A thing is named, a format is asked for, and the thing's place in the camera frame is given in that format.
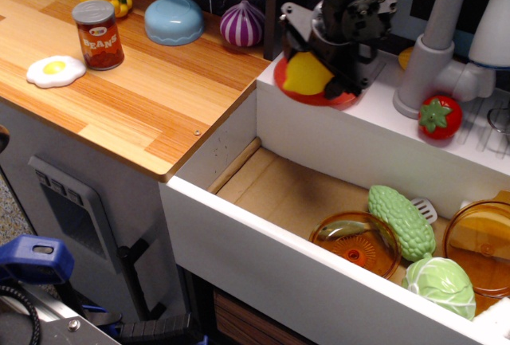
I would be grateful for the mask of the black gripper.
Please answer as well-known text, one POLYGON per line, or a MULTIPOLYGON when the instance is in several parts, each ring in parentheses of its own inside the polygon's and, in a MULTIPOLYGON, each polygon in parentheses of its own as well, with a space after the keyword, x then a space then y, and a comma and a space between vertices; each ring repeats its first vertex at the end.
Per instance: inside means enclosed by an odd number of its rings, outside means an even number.
POLYGON ((287 61, 310 52, 334 75, 324 88, 328 100, 359 96, 385 67, 375 43, 386 36, 386 19, 376 1, 352 1, 340 10, 324 1, 313 10, 286 2, 280 23, 287 61))

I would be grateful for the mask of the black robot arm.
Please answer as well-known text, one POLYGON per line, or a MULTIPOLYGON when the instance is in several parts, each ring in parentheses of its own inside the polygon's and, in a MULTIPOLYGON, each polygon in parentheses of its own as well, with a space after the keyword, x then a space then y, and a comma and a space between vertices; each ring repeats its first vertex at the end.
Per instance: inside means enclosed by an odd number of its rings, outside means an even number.
POLYGON ((397 0, 319 0, 313 9, 281 7, 283 58, 274 78, 302 103, 353 104, 384 68, 377 43, 387 37, 397 0))

